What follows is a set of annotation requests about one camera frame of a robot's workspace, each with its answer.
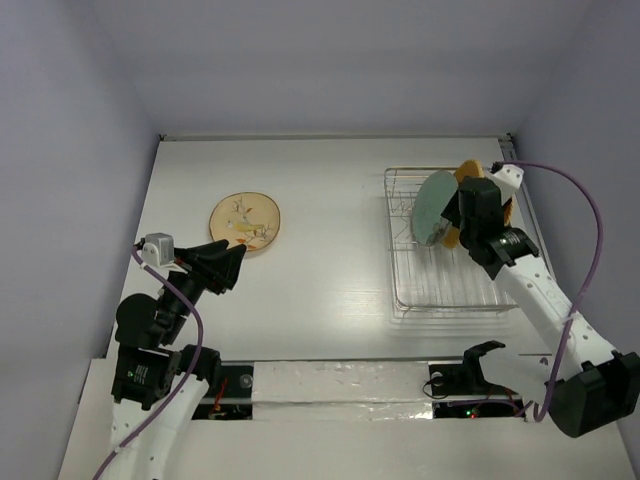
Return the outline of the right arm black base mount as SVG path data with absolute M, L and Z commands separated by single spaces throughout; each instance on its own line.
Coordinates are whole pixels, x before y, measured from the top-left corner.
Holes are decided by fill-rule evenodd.
M 468 348 L 460 363 L 430 364 L 429 379 L 423 384 L 423 393 L 433 400 L 461 395 L 505 394 L 504 386 L 485 379 L 480 365 L 482 357 L 504 347 L 503 343 L 491 340 Z

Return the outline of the beige bird pattern plate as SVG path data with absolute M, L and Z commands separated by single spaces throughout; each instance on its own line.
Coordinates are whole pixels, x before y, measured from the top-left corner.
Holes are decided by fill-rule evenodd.
M 269 247 L 281 227 L 277 203 L 259 192 L 228 195 L 214 207 L 209 219 L 213 240 L 227 240 L 229 246 L 244 245 L 248 252 Z

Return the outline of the green flower plate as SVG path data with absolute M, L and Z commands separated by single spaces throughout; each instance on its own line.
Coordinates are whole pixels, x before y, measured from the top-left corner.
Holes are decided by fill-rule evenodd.
M 442 214 L 457 189 L 455 176 L 446 170 L 436 171 L 424 180 L 411 213 L 411 231 L 418 244 L 431 247 L 444 236 L 449 221 Z

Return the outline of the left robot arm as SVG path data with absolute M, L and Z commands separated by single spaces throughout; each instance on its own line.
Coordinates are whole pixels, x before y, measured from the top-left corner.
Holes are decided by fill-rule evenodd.
M 226 240 L 178 248 L 163 233 L 132 247 L 132 260 L 161 288 L 154 297 L 131 294 L 118 305 L 110 452 L 95 478 L 166 477 L 198 404 L 221 383 L 220 354 L 204 345 L 196 304 L 205 292 L 234 288 L 245 254 L 245 246 Z

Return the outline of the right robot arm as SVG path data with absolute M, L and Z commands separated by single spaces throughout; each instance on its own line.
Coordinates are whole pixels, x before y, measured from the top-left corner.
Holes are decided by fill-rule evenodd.
M 528 361 L 499 341 L 467 349 L 462 384 L 482 392 L 506 387 L 549 415 L 571 438 L 631 415 L 639 399 L 639 356 L 623 354 L 591 327 L 550 275 L 537 246 L 504 222 L 502 192 L 489 178 L 467 177 L 454 197 L 460 242 L 470 258 L 522 310 L 551 364 Z

